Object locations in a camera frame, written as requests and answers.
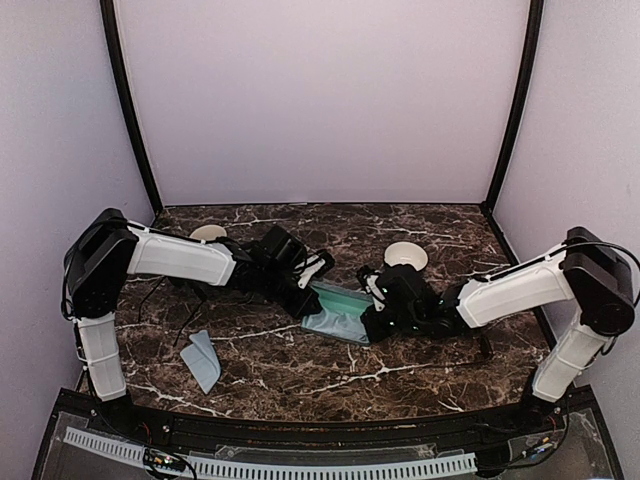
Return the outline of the dark sunglasses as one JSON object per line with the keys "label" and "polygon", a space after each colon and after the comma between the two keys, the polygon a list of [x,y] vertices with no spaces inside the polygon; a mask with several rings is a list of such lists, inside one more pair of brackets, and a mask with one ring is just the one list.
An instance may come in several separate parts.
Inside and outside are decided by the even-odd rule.
{"label": "dark sunglasses", "polygon": [[494,349],[491,341],[485,335],[482,335],[477,338],[477,346],[479,347],[479,352],[473,359],[469,361],[447,363],[443,365],[443,368],[471,368],[486,365],[494,358]]}

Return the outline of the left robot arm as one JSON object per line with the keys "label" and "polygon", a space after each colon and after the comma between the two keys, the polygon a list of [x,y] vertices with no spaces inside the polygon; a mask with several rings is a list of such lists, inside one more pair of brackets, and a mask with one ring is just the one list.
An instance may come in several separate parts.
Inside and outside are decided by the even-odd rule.
{"label": "left robot arm", "polygon": [[121,398],[127,387],[115,333],[118,299],[130,276],[257,293],[301,319],[321,311],[310,282],[331,270],[334,260],[325,250],[308,252],[279,226],[246,244],[228,237],[198,240],[131,222],[108,208],[70,247],[63,266],[61,313],[73,323],[80,359],[97,397],[106,402],[101,417],[120,436],[131,436],[141,427],[141,415]]}

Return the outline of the grey glasses case green lining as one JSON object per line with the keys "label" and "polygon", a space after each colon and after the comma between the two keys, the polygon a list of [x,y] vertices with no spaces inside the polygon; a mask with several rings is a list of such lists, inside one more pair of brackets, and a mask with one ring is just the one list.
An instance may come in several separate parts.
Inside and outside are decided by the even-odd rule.
{"label": "grey glasses case green lining", "polygon": [[374,305],[369,295],[317,281],[311,288],[318,294],[321,311],[301,320],[304,331],[359,346],[371,345],[361,321],[362,314]]}

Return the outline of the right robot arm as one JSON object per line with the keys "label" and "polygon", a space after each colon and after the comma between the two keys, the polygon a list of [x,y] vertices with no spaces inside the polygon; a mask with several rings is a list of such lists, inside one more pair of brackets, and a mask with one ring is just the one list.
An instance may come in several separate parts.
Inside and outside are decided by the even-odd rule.
{"label": "right robot arm", "polygon": [[534,432],[576,376],[635,321],[639,294],[627,249],[574,227],[549,251],[493,274],[475,275],[441,293],[425,280],[414,255],[387,259],[380,270],[360,268],[357,278],[373,298],[361,316],[368,339],[394,334],[450,338],[521,311],[562,301],[576,310],[568,329],[530,377],[524,401],[510,413],[521,434]]}

